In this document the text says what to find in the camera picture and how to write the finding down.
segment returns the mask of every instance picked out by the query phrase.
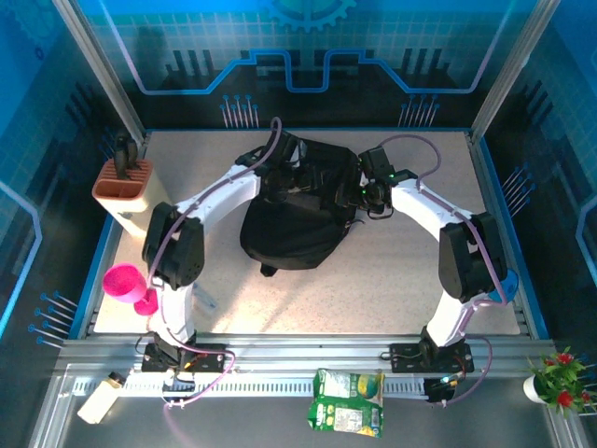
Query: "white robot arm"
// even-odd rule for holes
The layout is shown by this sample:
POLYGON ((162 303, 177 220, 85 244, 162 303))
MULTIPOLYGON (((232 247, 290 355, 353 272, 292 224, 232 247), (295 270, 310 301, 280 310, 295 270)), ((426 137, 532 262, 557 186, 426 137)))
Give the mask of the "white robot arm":
MULTIPOLYGON (((300 143, 292 150, 286 148, 285 155, 278 158, 278 162, 282 160, 298 166, 300 151, 300 143)), ((466 235, 463 221, 456 217, 453 211, 451 213, 433 201, 430 195, 446 203, 425 185, 417 185, 415 175, 407 170, 394 172, 385 154, 381 154, 380 151, 383 152, 383 149, 378 147, 359 156, 363 165, 363 176, 361 185, 355 186, 355 190, 362 191, 364 194, 363 197, 355 198, 354 203, 362 209, 367 209, 368 212, 374 210, 375 213, 393 207, 396 211, 412 217, 439 242, 439 277, 444 291, 436 313, 423 328, 422 333, 422 341, 428 346, 426 350, 430 352, 430 357, 434 357, 443 347, 449 347, 464 338, 465 325, 474 309, 479 306, 479 301, 499 301, 499 297, 491 293, 493 284, 479 254, 469 250, 472 243, 470 235, 466 235)), ((222 179, 231 179, 244 169, 245 166, 242 164, 235 164, 218 182, 222 179)), ((168 328, 158 329, 158 332, 168 343, 179 345, 179 342, 186 342, 195 331, 190 314, 191 288, 202 269, 204 234, 236 207, 256 198, 260 192, 261 182, 262 177, 259 172, 250 172, 228 182, 208 196, 187 217, 187 220, 197 218, 195 221, 201 223, 200 227, 186 229, 183 226, 175 247, 164 253, 158 269, 159 278, 156 277, 154 283, 162 282, 163 285, 160 293, 160 309, 168 328)), ((145 261, 150 264, 153 260, 165 229, 174 222, 173 215, 177 213, 176 208, 179 211, 186 210, 202 194, 203 192, 182 201, 175 207, 168 204, 156 207, 144 245, 145 261)), ((450 206, 461 216, 476 222, 481 233, 484 233, 485 243, 495 259, 494 267, 499 271, 503 285, 507 285, 505 289, 507 289, 508 299, 511 300, 518 286, 518 278, 516 274, 506 269, 493 218, 488 214, 474 216, 471 212, 455 205, 450 204, 450 206)))

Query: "black backpack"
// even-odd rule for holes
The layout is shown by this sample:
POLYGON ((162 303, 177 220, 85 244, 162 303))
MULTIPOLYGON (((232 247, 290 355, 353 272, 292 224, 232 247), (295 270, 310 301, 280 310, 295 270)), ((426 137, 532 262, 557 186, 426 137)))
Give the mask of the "black backpack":
POLYGON ((265 276, 316 268, 354 220, 356 207, 347 198, 358 187, 358 158, 347 147, 302 142, 300 169, 269 173, 244 217, 241 246, 265 276), (268 179, 275 179, 276 188, 269 188, 268 179))

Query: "red flower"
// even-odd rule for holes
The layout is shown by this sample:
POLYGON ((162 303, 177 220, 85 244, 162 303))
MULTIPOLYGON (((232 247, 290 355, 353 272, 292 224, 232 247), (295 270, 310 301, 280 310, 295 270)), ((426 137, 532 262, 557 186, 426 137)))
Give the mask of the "red flower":
POLYGON ((570 355, 569 353, 560 353, 558 355, 558 360, 562 363, 562 364, 570 364, 573 360, 575 359, 575 357, 573 357, 572 355, 570 355))
POLYGON ((570 392, 568 392, 567 390, 564 390, 558 396, 558 404, 561 404, 564 408, 569 408, 570 406, 572 406, 574 400, 575 399, 572 397, 572 395, 570 395, 570 392))

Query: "white pot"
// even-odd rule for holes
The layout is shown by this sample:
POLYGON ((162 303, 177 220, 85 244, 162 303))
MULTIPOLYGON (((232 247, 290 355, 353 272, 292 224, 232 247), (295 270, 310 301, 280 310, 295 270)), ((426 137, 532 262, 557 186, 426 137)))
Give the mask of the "white pot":
POLYGON ((522 385, 522 390, 524 390, 524 394, 529 398, 530 401, 539 403, 539 404, 546 404, 544 400, 539 398, 537 395, 537 391, 535 390, 535 376, 530 376, 526 380, 524 380, 524 384, 522 385))

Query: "vertical post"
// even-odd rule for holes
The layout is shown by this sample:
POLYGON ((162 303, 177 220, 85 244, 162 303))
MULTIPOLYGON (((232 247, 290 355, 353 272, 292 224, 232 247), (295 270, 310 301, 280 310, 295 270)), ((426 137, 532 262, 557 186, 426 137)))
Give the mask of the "vertical post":
POLYGON ((473 145, 478 143, 487 132, 559 4, 560 0, 537 1, 473 122, 471 135, 473 145))
POLYGON ((52 2, 73 35, 91 70, 102 84, 127 131, 140 147, 144 142, 146 130, 122 88, 114 68, 93 35, 85 15, 76 4, 76 0, 72 0, 72 3, 70 0, 52 0, 52 2))

